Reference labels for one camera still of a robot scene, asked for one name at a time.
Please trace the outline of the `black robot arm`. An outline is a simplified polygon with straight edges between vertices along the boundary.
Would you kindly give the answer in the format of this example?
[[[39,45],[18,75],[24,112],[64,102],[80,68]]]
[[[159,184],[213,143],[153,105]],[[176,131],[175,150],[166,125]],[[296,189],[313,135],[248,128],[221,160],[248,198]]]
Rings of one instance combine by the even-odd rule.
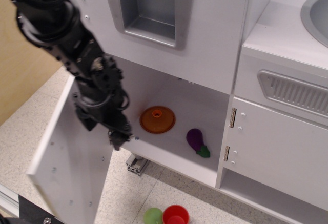
[[[75,112],[91,131],[101,124],[115,150],[131,138],[123,111],[129,97],[121,85],[122,72],[84,26],[73,0],[12,0],[20,32],[31,44],[63,63],[77,83]]]

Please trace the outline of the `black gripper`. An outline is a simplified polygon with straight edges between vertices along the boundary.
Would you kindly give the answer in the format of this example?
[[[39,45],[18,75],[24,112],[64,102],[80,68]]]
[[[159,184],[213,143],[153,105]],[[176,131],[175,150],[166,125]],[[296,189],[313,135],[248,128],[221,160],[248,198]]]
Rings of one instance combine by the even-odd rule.
[[[108,139],[116,151],[130,140],[131,125],[123,111],[129,106],[126,93],[107,95],[104,100],[94,101],[80,93],[73,94],[75,112],[88,131],[92,131],[97,124],[108,129]]]

